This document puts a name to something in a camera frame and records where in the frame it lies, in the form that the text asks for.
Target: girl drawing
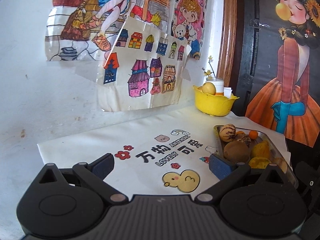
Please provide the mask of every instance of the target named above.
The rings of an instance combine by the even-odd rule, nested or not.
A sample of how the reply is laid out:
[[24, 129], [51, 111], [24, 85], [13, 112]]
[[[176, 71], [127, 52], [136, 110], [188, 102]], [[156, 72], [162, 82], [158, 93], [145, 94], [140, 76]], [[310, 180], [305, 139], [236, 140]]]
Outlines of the girl drawing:
[[320, 107], [308, 94], [309, 55], [320, 45], [320, 6], [316, 0], [277, 1], [276, 13], [292, 26], [279, 29], [283, 45], [277, 77], [253, 98], [246, 117], [313, 147], [320, 131]]
[[[82, 23], [80, 28], [82, 30], [91, 30], [101, 26], [99, 34], [96, 35], [92, 41], [102, 51], [109, 51], [111, 49], [111, 44], [105, 36], [106, 30], [119, 18], [120, 15], [130, 15], [135, 3], [136, 0], [99, 0], [99, 6], [101, 7], [100, 11], [93, 16], [89, 22]], [[110, 12], [110, 14], [102, 23], [101, 17], [106, 12]]]

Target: blue gripper pad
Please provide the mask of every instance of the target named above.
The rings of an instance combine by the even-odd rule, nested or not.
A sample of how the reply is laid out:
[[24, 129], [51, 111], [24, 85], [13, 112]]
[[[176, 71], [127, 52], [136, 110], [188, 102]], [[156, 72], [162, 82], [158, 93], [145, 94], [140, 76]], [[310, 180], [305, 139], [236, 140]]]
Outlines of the blue gripper pad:
[[217, 154], [211, 154], [209, 157], [209, 169], [218, 179], [222, 180], [236, 169], [236, 165]]

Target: yellow bowl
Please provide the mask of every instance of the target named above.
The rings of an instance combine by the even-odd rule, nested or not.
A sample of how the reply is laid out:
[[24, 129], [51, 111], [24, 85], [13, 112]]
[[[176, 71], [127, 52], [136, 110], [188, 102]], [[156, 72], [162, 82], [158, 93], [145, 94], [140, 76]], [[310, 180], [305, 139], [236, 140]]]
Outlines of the yellow bowl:
[[231, 94], [231, 98], [228, 99], [225, 96], [213, 96], [205, 94], [193, 86], [195, 91], [195, 104], [201, 112], [215, 116], [225, 116], [230, 113], [233, 103], [238, 97]]

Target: fruit tray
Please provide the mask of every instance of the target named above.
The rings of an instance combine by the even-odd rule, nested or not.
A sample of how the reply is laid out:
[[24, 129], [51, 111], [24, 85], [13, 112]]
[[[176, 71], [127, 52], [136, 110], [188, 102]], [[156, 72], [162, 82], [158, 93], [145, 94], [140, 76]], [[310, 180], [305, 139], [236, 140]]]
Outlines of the fruit tray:
[[[217, 141], [217, 146], [218, 146], [218, 155], [223, 158], [223, 149], [224, 147], [228, 144], [224, 141], [222, 141], [220, 139], [220, 136], [219, 136], [219, 132], [220, 132], [220, 129], [223, 127], [223, 125], [216, 125], [213, 130], [214, 130], [214, 135], [215, 135], [215, 138], [216, 138], [216, 141]], [[238, 131], [243, 131], [245, 132], [246, 134], [249, 134], [250, 130], [248, 129], [244, 129], [244, 128], [239, 128], [239, 127], [236, 127], [236, 132]], [[270, 140], [270, 138], [268, 137], [268, 135], [266, 135], [265, 133], [263, 132], [260, 132], [260, 131], [257, 131], [258, 132], [258, 137], [255, 139], [255, 140], [251, 140], [251, 144], [250, 144], [250, 147], [249, 147], [249, 150], [251, 151], [251, 149], [258, 143], [262, 142], [262, 141], [268, 141], [269, 143], [269, 149], [270, 149], [270, 152], [271, 152], [271, 155], [273, 156], [273, 158], [280, 158], [284, 161], [284, 163], [286, 164], [286, 169], [284, 167], [280, 167], [283, 172], [287, 175], [289, 181], [293, 184], [293, 186], [295, 188], [298, 188], [298, 180], [296, 178], [296, 176], [294, 175], [292, 169], [290, 168], [290, 166], [286, 163], [286, 161], [284, 160], [283, 156], [281, 155], [281, 153], [279, 152], [279, 150], [276, 148], [276, 146], [273, 144], [273, 142]]]

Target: cartoon girl poster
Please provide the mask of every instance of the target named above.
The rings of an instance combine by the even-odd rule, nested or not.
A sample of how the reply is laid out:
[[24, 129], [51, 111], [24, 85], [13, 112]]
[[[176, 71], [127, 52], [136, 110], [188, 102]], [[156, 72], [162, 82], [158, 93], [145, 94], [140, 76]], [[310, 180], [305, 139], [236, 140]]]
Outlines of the cartoon girl poster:
[[176, 0], [172, 21], [172, 35], [188, 41], [195, 59], [200, 59], [205, 5], [206, 0]]
[[291, 27], [279, 28], [277, 76], [252, 99], [245, 116], [313, 147], [320, 132], [320, 107], [309, 95], [309, 58], [320, 45], [320, 6], [316, 0], [276, 1], [276, 14]]

